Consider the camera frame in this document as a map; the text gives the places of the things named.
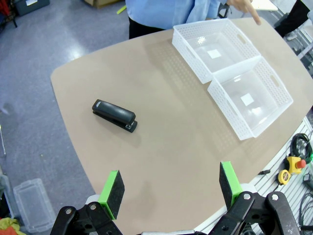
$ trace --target black stapler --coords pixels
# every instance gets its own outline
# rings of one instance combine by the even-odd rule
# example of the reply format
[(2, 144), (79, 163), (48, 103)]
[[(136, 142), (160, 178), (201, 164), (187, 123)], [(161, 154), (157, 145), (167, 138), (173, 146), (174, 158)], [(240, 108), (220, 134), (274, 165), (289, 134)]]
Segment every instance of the black stapler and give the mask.
[(129, 132), (133, 132), (137, 127), (135, 113), (114, 104), (98, 99), (92, 106), (92, 110), (94, 114)]

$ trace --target blue shirt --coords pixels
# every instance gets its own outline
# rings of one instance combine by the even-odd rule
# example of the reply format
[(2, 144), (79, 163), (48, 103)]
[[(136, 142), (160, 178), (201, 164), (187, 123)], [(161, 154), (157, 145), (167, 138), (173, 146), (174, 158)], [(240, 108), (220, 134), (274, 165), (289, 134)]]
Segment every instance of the blue shirt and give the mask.
[(126, 0), (129, 17), (145, 26), (170, 29), (174, 25), (216, 18), (226, 0)]

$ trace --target red cloth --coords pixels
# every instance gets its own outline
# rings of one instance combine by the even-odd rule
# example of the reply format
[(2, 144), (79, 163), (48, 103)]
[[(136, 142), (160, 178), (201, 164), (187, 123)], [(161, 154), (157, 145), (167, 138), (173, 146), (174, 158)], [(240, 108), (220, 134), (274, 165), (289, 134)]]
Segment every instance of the red cloth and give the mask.
[(0, 230), (0, 235), (17, 235), (17, 233), (12, 226), (10, 226), (6, 230)]
[(6, 3), (6, 0), (0, 0), (0, 12), (5, 16), (10, 15), (10, 10), (8, 4)]

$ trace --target yellow cloth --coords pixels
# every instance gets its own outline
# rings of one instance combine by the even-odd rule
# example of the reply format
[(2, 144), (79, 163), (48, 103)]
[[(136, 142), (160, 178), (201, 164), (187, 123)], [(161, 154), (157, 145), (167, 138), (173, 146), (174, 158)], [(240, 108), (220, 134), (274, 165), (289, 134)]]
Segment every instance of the yellow cloth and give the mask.
[(16, 231), (18, 235), (26, 235), (25, 233), (22, 233), (20, 231), (20, 226), (16, 219), (11, 218), (0, 219), (0, 230), (5, 230), (10, 226), (12, 226), (12, 228)]

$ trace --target hand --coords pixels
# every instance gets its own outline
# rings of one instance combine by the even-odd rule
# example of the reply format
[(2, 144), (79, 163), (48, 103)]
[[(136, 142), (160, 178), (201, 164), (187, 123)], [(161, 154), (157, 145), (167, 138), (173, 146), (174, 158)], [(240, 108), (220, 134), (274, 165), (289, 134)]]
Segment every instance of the hand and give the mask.
[(261, 24), (261, 19), (256, 12), (256, 10), (253, 8), (250, 0), (227, 0), (227, 5), (234, 6), (237, 10), (242, 11), (244, 13), (249, 12), (254, 21), (260, 25)]

